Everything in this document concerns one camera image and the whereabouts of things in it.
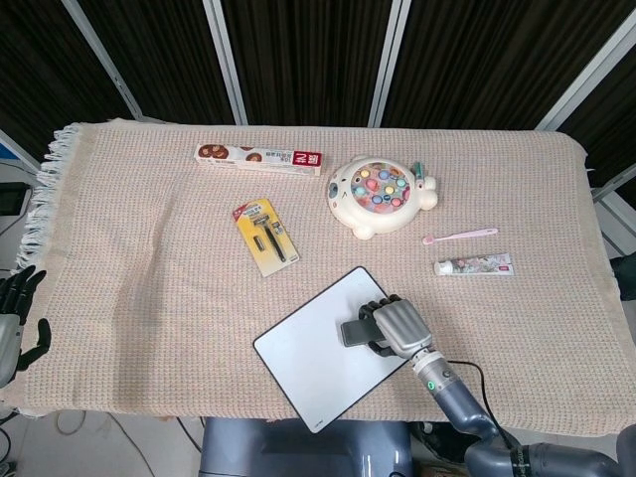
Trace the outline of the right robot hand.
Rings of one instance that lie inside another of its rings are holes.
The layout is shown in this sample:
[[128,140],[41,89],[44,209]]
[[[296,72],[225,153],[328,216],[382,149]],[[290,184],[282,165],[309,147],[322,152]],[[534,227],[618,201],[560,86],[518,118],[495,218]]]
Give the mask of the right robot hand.
[[358,318],[364,326],[381,334],[379,338],[366,338],[363,343],[383,358],[410,360],[432,345],[432,334],[418,311],[396,294],[362,305]]

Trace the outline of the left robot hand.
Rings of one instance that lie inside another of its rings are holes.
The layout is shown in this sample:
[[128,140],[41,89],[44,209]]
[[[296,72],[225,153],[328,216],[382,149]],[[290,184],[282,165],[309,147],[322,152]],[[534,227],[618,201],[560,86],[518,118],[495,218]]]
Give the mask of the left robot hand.
[[38,321],[36,346],[22,351],[24,326],[34,294],[46,274],[45,270],[37,271],[35,265],[30,265],[8,278],[0,279],[0,389],[49,352],[52,332],[46,318]]

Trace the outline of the grey whiteboard eraser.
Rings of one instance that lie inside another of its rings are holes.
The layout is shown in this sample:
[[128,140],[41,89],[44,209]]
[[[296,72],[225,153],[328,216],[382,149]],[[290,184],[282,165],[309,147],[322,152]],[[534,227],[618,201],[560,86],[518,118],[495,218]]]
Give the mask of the grey whiteboard eraser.
[[345,347],[378,344],[385,340],[385,336],[374,321],[348,321],[342,323],[340,329]]

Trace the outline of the white rectangular board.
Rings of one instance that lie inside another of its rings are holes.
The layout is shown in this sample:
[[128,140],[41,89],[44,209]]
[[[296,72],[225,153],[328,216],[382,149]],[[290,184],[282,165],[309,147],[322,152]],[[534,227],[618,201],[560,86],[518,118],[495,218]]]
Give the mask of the white rectangular board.
[[310,432],[321,432],[405,360],[381,357],[366,345],[347,347],[341,325],[359,308],[386,296],[358,266],[253,341],[253,347]]

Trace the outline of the floral toothpaste tube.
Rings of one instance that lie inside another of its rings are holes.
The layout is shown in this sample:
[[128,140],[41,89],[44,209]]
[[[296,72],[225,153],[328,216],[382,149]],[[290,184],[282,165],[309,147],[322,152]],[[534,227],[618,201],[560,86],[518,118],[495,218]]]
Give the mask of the floral toothpaste tube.
[[514,275],[511,257],[507,253],[453,258],[433,265],[437,276]]

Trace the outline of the pink toothbrush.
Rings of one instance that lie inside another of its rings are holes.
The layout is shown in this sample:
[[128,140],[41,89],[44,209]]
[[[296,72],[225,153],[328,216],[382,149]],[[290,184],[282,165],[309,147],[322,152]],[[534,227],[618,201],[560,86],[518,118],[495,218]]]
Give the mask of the pink toothbrush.
[[496,235],[497,233],[498,233],[498,230],[496,228],[488,228],[488,229],[481,229],[481,230],[453,234],[446,237],[434,237],[432,235],[429,235],[422,239],[422,243],[425,245],[431,245],[438,242],[449,241],[449,240],[475,239],[475,238],[481,238],[481,237],[488,237],[488,236]]

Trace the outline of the cream fishing game toy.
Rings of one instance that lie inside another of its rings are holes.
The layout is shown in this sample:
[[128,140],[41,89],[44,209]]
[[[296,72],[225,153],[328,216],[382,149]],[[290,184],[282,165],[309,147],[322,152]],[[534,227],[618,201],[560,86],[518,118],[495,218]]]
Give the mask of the cream fishing game toy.
[[396,232],[438,203],[437,180],[416,162],[359,155],[330,178],[327,202],[333,216],[357,239]]

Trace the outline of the beige waffle-weave tablecloth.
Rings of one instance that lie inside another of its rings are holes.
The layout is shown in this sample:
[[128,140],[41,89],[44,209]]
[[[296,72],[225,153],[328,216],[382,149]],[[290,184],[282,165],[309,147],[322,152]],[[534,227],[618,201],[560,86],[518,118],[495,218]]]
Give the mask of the beige waffle-weave tablecloth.
[[[197,162],[198,144],[321,152],[318,177]],[[439,202],[359,240],[326,201],[358,154],[421,161]],[[636,421],[636,346],[592,205],[584,150],[557,132],[160,125],[58,130],[21,263],[46,272],[26,327],[50,352],[2,394],[40,413],[284,418],[292,407],[253,348],[263,331],[356,266],[409,299],[436,347],[499,420],[600,435]],[[262,277],[233,210],[267,199],[299,260]],[[481,238],[422,239],[496,228]],[[507,253],[514,275],[437,276]]]

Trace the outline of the grey-blue robot torso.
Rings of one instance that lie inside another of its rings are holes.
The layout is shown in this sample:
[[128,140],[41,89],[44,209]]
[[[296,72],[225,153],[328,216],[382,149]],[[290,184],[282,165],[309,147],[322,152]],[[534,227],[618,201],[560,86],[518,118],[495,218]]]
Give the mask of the grey-blue robot torso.
[[210,417],[199,477],[412,477],[399,421],[339,419],[312,433],[300,419]]

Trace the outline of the razor in yellow blister pack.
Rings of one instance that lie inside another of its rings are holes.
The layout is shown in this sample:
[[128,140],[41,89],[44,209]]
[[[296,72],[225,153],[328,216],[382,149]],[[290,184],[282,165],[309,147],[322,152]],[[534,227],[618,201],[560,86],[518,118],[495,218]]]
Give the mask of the razor in yellow blister pack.
[[233,210],[235,224],[262,277],[268,277],[300,258],[285,226],[267,199]]

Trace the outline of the long cookie box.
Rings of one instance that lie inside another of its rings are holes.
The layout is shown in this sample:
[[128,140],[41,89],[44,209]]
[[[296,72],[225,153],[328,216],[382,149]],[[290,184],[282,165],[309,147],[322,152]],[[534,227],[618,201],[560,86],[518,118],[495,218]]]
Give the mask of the long cookie box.
[[233,170],[318,177],[323,154],[304,150],[198,144],[194,159],[202,164]]

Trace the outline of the white frame post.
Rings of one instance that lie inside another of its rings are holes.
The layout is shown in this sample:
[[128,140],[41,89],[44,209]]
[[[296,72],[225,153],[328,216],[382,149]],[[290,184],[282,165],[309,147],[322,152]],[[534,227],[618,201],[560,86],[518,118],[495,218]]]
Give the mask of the white frame post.
[[202,0],[236,125],[248,125],[231,39],[221,0]]
[[557,131],[635,46],[636,8],[581,70],[535,129]]
[[368,126],[382,126],[412,0],[392,0],[380,57]]
[[101,64],[102,68],[110,78],[111,82],[121,96],[132,117],[137,121],[144,120],[145,116],[141,110],[138,101],[134,97],[125,79],[115,65],[110,54],[106,50],[97,32],[93,28],[79,1],[61,0],[61,2],[70,15],[71,19],[73,20],[74,24],[79,29],[81,35],[87,42],[88,46],[96,56],[97,60]]

